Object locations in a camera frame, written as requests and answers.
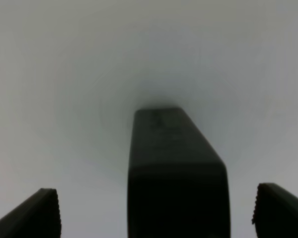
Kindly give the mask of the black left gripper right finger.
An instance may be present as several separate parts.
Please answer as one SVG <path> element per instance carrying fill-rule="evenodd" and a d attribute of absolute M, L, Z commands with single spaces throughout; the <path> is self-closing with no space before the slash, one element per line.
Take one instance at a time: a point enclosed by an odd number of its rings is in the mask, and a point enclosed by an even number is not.
<path fill-rule="evenodd" d="M 298 198 L 275 183 L 259 184 L 252 224 L 258 238 L 298 238 Z"/>

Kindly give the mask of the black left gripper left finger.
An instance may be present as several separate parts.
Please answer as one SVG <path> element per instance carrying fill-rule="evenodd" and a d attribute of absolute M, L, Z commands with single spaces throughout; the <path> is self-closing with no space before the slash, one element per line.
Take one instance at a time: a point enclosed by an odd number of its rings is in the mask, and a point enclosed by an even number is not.
<path fill-rule="evenodd" d="M 41 188 L 0 219 L 0 238 L 60 238 L 57 190 Z"/>

